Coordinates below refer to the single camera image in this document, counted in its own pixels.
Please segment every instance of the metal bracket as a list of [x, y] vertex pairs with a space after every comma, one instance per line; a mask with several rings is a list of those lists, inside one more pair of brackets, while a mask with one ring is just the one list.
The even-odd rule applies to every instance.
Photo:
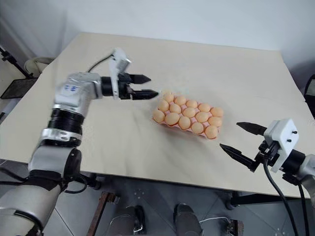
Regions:
[[113, 97], [119, 99], [118, 75], [123, 73], [131, 61], [121, 48], [116, 48], [109, 60], [110, 80], [112, 82]]
[[98, 200], [98, 205], [96, 211], [94, 213], [92, 222], [90, 224], [90, 228], [88, 230], [87, 236], [94, 236], [100, 222], [100, 219], [103, 215], [103, 211], [105, 209], [106, 203], [114, 203], [117, 204], [119, 197], [113, 193], [102, 192], [101, 196]]
[[229, 235], [233, 236], [243, 236], [244, 234], [244, 223], [240, 220], [231, 220], [228, 227]]

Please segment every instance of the pink egg tray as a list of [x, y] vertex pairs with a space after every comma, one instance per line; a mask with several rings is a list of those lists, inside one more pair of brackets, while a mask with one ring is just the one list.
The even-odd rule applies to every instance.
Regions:
[[[195, 108], [196, 115], [200, 112], [200, 110], [198, 109], [198, 107], [199, 107], [199, 105], [202, 104], [202, 103], [200, 103], [200, 102], [197, 101], [197, 104], [198, 104], [198, 105], [197, 105], [197, 108]], [[184, 115], [183, 115], [184, 110], [185, 110], [188, 106], [187, 106], [186, 104], [184, 104], [184, 105], [181, 105], [180, 107], [181, 107], [182, 111], [181, 111], [181, 113], [179, 114], [179, 116], [182, 117], [182, 116], [184, 116]], [[171, 112], [168, 110], [168, 111], [165, 111], [165, 112], [163, 112], [163, 113], [164, 113], [165, 115], [167, 115], [167, 114], [169, 114], [169, 113], [171, 113]], [[210, 117], [213, 117], [213, 115], [212, 115], [212, 113], [211, 113], [210, 111], [207, 112], [207, 114], [209, 115], [209, 118], [210, 118]], [[192, 118], [189, 118], [189, 119], [190, 119], [190, 127], [189, 127], [188, 129], [186, 129], [186, 130], [183, 130], [183, 129], [179, 126], [178, 123], [176, 123], [175, 125], [168, 125], [165, 121], [162, 121], [162, 122], [159, 123], [159, 124], [165, 124], [165, 125], [167, 125], [167, 126], [169, 126], [169, 127], [177, 127], [177, 128], [179, 128], [179, 129], [181, 129], [182, 131], [188, 131], [188, 132], [193, 133], [193, 131], [192, 131], [192, 129], [191, 129], [191, 126], [192, 126], [195, 122], [198, 122], [197, 119], [195, 118], [195, 116], [192, 117]], [[193, 134], [195, 134], [195, 135], [200, 135], [200, 136], [203, 136], [203, 137], [209, 139], [209, 138], [207, 137], [207, 135], [205, 134], [205, 130], [206, 130], [206, 128], [210, 125], [210, 123], [209, 123], [208, 121], [206, 121], [206, 122], [202, 122], [202, 125], [204, 126], [204, 131], [203, 131], [202, 133], [200, 133], [200, 134], [195, 134], [195, 133], [193, 133]]]

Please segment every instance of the cable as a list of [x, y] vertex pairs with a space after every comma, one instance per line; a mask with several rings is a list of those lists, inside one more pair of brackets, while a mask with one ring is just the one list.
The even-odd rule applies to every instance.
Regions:
[[14, 185], [14, 186], [19, 186], [20, 182], [12, 182], [12, 181], [0, 181], [0, 185]]
[[18, 176], [17, 174], [11, 172], [10, 170], [8, 170], [8, 169], [6, 169], [4, 167], [0, 167], [0, 172], [5, 173], [6, 175], [8, 175], [8, 176], [10, 176], [10, 177], [12, 177], [12, 178], [14, 178], [14, 179], [16, 179], [18, 181], [22, 181], [23, 182], [23, 181], [26, 180], [25, 178], [22, 178], [22, 177]]
[[296, 229], [296, 225], [295, 225], [295, 222], [294, 222], [294, 218], [293, 218], [293, 214], [292, 214], [292, 211], [290, 209], [290, 206], [289, 204], [287, 203], [287, 200], [284, 196], [284, 194], [281, 192], [281, 190], [279, 189], [279, 187], [277, 186], [277, 184], [274, 182], [274, 180], [272, 179], [270, 173], [269, 173], [269, 170], [268, 170], [268, 159], [266, 158], [264, 160], [264, 170], [265, 170], [265, 173], [266, 173], [266, 176], [268, 178], [268, 180], [270, 181], [270, 183], [272, 184], [272, 186], [275, 188], [275, 190], [278, 192], [281, 200], [283, 201], [284, 203], [284, 206], [286, 208], [286, 211], [289, 215], [289, 218], [290, 218], [290, 221], [291, 221], [291, 224], [292, 224], [292, 227], [293, 227], [293, 231], [295, 233], [295, 236], [298, 236], [298, 232], [297, 232], [297, 229]]
[[84, 187], [78, 191], [66, 190], [65, 193], [76, 194], [76, 193], [82, 193], [84, 190], [86, 190], [86, 188], [88, 187], [88, 181], [81, 174], [79, 174], [77, 178], [80, 178], [84, 182]]
[[307, 219], [307, 211], [306, 211], [306, 204], [305, 204], [305, 196], [303, 192], [303, 188], [301, 183], [298, 184], [300, 194], [301, 194], [301, 201], [302, 201], [302, 208], [303, 208], [303, 216], [304, 216], [304, 225], [305, 225], [305, 235], [310, 236], [310, 229], [309, 229], [309, 221]]
[[112, 55], [113, 55], [113, 54], [108, 55], [108, 56], [102, 58], [101, 60], [99, 60], [98, 62], [94, 63], [94, 65], [92, 65], [92, 66], [87, 70], [87, 72], [91, 72], [95, 67], [97, 67], [99, 64], [101, 64], [102, 62], [104, 62], [104, 61], [106, 61], [107, 59], [109, 59]]
[[230, 220], [227, 217], [224, 217], [224, 216], [223, 217], [214, 217], [214, 218], [204, 219], [204, 220], [199, 221], [199, 223], [203, 223], [203, 222], [205, 222], [207, 220], [215, 220], [215, 219], [226, 219], [229, 224], [231, 223]]

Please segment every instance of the beige tabletop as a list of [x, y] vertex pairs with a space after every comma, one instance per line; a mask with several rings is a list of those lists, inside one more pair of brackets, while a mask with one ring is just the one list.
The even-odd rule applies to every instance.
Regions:
[[[87, 70], [115, 47], [133, 61], [128, 73], [152, 79], [134, 88], [171, 90], [221, 106], [223, 126], [216, 140], [207, 140], [152, 121], [160, 97], [95, 100], [79, 147], [82, 171], [276, 194], [262, 166], [252, 173], [219, 147], [223, 143], [255, 157], [263, 138], [236, 122], [268, 126], [272, 120], [292, 118], [300, 134], [295, 149], [315, 153], [315, 122], [279, 52], [81, 33], [0, 126], [0, 158], [28, 162], [49, 120], [56, 84]], [[108, 64], [95, 72], [109, 76]], [[298, 188], [282, 180], [281, 172], [272, 175], [285, 195], [299, 197]]]

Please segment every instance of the brown egg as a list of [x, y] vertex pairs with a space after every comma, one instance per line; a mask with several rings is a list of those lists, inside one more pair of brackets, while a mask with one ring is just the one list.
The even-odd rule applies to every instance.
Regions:
[[201, 134], [204, 130], [204, 127], [201, 123], [195, 122], [192, 124], [191, 129], [194, 134]]
[[170, 93], [167, 93], [163, 96], [164, 100], [167, 101], [167, 102], [172, 102], [174, 101], [174, 95], [170, 94]]
[[210, 117], [208, 119], [209, 124], [214, 125], [215, 127], [220, 127], [222, 125], [221, 117]]
[[223, 109], [221, 107], [213, 107], [210, 112], [214, 117], [223, 117]]
[[161, 123], [165, 119], [165, 114], [162, 111], [156, 109], [156, 110], [153, 111], [153, 119], [157, 123]]
[[182, 130], [186, 130], [190, 127], [190, 119], [188, 117], [180, 117], [178, 125]]
[[189, 118], [194, 117], [196, 114], [196, 110], [195, 108], [192, 107], [187, 107], [184, 111], [183, 111], [183, 115]]
[[214, 139], [218, 135], [218, 128], [214, 125], [209, 125], [205, 130], [205, 134], [208, 139]]
[[206, 122], [208, 118], [209, 118], [209, 114], [206, 112], [198, 112], [196, 115], [196, 119], [200, 123]]
[[171, 112], [170, 114], [167, 114], [165, 117], [165, 122], [168, 125], [175, 125], [179, 120], [179, 114]]
[[193, 108], [197, 108], [198, 106], [198, 103], [194, 100], [189, 100], [187, 103], [186, 103], [186, 106], [188, 107], [193, 107]]
[[176, 103], [177, 105], [182, 106], [182, 105], [186, 104], [186, 98], [185, 98], [184, 96], [178, 96], [178, 97], [175, 99], [175, 103]]
[[162, 91], [162, 94], [165, 95], [165, 94], [172, 94], [172, 91], [170, 90], [164, 90]]
[[161, 111], [163, 111], [163, 112], [168, 111], [168, 109], [169, 109], [169, 104], [168, 104], [168, 102], [165, 101], [165, 100], [160, 101], [160, 103], [159, 103], [159, 105], [158, 105], [158, 109], [161, 110]]
[[180, 106], [178, 106], [177, 104], [173, 103], [169, 107], [169, 111], [170, 112], [175, 112], [177, 114], [180, 114], [182, 112], [182, 108]]
[[210, 111], [210, 105], [207, 103], [201, 103], [198, 108], [201, 112], [209, 112]]

